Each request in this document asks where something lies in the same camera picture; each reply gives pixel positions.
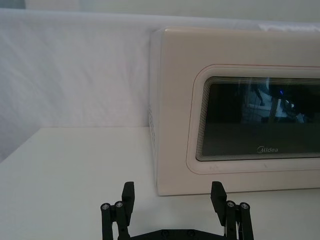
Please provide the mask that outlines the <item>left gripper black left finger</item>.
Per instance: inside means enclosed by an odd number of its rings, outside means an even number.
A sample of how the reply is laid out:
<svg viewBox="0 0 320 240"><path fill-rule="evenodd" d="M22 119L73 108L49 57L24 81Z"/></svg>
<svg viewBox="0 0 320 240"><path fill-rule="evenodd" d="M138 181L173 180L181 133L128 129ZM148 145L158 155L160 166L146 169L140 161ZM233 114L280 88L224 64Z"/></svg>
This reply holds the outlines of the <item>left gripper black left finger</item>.
<svg viewBox="0 0 320 240"><path fill-rule="evenodd" d="M135 202L135 187L133 181L124 184L121 200L114 205L103 203L100 206L101 211L101 231L103 240L113 240L113 223L117 224L118 239L130 240L128 226L131 222L131 216Z"/></svg>

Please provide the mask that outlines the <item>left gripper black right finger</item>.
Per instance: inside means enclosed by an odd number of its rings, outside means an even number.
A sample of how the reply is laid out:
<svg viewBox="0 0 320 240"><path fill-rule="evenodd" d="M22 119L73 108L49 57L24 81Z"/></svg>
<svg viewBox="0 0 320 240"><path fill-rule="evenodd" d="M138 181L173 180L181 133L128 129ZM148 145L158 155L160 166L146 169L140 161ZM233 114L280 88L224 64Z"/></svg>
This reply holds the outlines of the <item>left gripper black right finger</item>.
<svg viewBox="0 0 320 240"><path fill-rule="evenodd" d="M236 204L227 199L223 184L213 181L210 199L219 222L224 227L223 237L226 240L253 240L253 226L250 205L246 202Z"/></svg>

